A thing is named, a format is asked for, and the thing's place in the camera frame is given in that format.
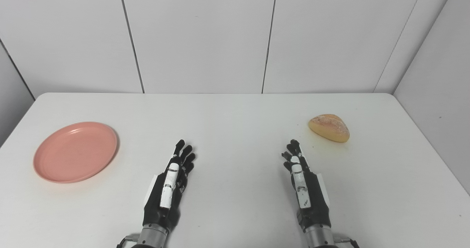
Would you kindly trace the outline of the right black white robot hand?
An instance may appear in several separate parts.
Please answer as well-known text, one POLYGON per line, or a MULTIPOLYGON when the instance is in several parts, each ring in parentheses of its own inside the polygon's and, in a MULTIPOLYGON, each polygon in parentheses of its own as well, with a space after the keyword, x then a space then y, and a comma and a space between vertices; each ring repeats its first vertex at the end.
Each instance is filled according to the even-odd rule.
POLYGON ((321 174, 310 170, 302 153, 299 141, 292 139, 281 155, 285 159, 284 167, 289 171, 295 190, 297 220, 303 232, 312 226, 331 227, 329 216, 329 197, 321 174))

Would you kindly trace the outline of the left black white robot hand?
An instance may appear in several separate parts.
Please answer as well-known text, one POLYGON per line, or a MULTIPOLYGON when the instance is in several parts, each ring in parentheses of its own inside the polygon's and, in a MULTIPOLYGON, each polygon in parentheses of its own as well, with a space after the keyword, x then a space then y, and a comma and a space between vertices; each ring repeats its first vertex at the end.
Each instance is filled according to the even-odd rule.
POLYGON ((144 206, 143 226, 155 224, 172 231, 180 218, 179 206, 194 168, 193 147, 181 139, 166 169, 154 179, 144 206))

